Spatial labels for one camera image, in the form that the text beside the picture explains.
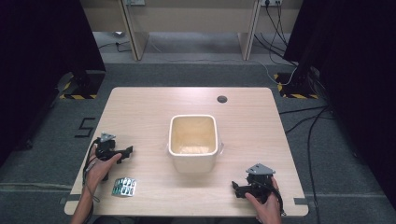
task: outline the white container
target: white container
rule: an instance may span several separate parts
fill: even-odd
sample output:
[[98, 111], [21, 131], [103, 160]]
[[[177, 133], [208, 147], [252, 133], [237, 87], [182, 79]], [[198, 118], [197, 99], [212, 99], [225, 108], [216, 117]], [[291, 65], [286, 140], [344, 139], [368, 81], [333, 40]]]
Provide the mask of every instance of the white container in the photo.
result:
[[207, 173], [219, 152], [216, 120], [210, 115], [177, 115], [171, 120], [169, 153], [180, 173]]

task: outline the wooden table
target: wooden table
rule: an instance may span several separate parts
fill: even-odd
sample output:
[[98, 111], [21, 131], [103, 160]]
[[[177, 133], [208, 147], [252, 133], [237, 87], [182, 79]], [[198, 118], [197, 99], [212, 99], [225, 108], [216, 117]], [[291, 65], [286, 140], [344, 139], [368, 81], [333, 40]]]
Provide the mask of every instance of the wooden table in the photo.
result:
[[[219, 96], [226, 103], [219, 103]], [[180, 114], [215, 117], [224, 150], [205, 175], [179, 174], [167, 154], [170, 120]], [[116, 164], [95, 195], [96, 215], [159, 217], [254, 217], [253, 207], [237, 199], [231, 185], [248, 182], [246, 169], [260, 162], [276, 170], [288, 216], [305, 216], [304, 193], [273, 94], [267, 88], [116, 88], [99, 121], [101, 132], [115, 134], [116, 150], [134, 146], [130, 159]], [[120, 177], [137, 180], [134, 197], [111, 195]], [[81, 193], [81, 170], [71, 196]], [[78, 201], [68, 201], [72, 215]]]

